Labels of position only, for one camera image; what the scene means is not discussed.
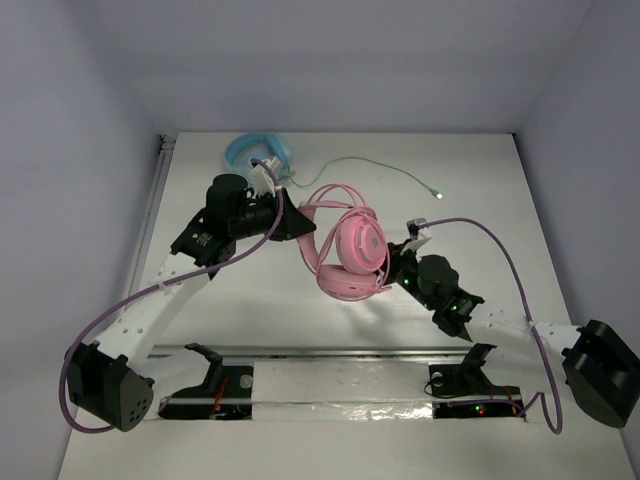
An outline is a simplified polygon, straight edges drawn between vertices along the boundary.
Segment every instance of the screw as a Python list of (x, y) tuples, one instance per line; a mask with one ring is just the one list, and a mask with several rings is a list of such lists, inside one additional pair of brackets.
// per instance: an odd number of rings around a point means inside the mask
[(251, 375), (243, 375), (240, 377), (241, 388), (251, 388), (253, 386), (253, 377)]

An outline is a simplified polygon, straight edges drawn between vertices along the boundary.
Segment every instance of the black bracket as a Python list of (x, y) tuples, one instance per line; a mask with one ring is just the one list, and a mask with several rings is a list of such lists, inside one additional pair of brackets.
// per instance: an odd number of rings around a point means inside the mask
[(578, 331), (573, 348), (562, 351), (573, 398), (593, 419), (622, 428), (640, 398), (640, 360), (605, 323), (591, 320)]

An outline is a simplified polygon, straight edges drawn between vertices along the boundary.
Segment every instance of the pink headphones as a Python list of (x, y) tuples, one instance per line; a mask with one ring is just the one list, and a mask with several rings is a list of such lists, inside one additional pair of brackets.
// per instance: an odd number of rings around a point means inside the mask
[[(347, 192), (353, 204), (322, 200), (335, 189)], [(349, 185), (325, 185), (313, 192), (299, 210), (313, 221), (318, 208), (347, 209), (329, 232), (320, 253), (313, 233), (298, 238), (302, 259), (322, 291), (338, 300), (355, 302), (389, 290), (391, 287), (384, 286), (389, 272), (381, 270), (385, 259), (390, 259), (389, 247), (376, 212), (360, 192)], [(323, 265), (334, 239), (342, 265)]]

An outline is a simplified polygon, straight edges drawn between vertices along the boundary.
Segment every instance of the cable connector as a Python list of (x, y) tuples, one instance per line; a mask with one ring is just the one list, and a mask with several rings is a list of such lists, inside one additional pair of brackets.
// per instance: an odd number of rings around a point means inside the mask
[(431, 229), (427, 225), (428, 223), (424, 218), (414, 218), (407, 222), (410, 240), (402, 248), (401, 255), (404, 255), (409, 250), (417, 252), (420, 247), (431, 240)]
[[(282, 161), (278, 157), (271, 157), (263, 162), (277, 177), (283, 166)], [(271, 193), (274, 196), (276, 194), (273, 180), (264, 168), (254, 166), (249, 172), (249, 183), (257, 194)]]

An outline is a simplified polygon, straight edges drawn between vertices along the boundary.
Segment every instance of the headphone ear cup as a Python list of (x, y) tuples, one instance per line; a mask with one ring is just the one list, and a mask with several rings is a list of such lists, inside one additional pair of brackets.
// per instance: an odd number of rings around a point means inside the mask
[(336, 251), (348, 272), (358, 275), (373, 273), (382, 267), (387, 246), (366, 217), (346, 219), (336, 232)]
[(373, 273), (356, 275), (339, 265), (323, 265), (318, 272), (320, 287), (341, 300), (354, 300), (371, 295), (376, 290), (377, 277)]

